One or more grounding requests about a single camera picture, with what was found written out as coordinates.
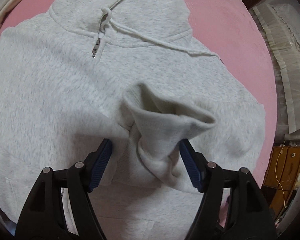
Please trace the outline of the white lace curtain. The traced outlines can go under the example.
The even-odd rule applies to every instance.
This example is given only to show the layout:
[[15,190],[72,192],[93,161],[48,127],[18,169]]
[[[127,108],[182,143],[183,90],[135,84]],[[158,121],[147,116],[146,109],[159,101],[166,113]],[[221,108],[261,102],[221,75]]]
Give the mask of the white lace curtain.
[[273,64],[277,94],[275,140],[300,141],[300,15],[290,4],[250,9]]

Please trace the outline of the brown wooden cabinet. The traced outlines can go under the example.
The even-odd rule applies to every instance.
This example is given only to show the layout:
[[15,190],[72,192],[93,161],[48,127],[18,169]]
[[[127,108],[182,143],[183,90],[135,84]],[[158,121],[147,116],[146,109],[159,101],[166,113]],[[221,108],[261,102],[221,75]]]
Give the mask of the brown wooden cabinet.
[[287,209],[300,174],[300,146],[274,146],[261,191],[273,220]]

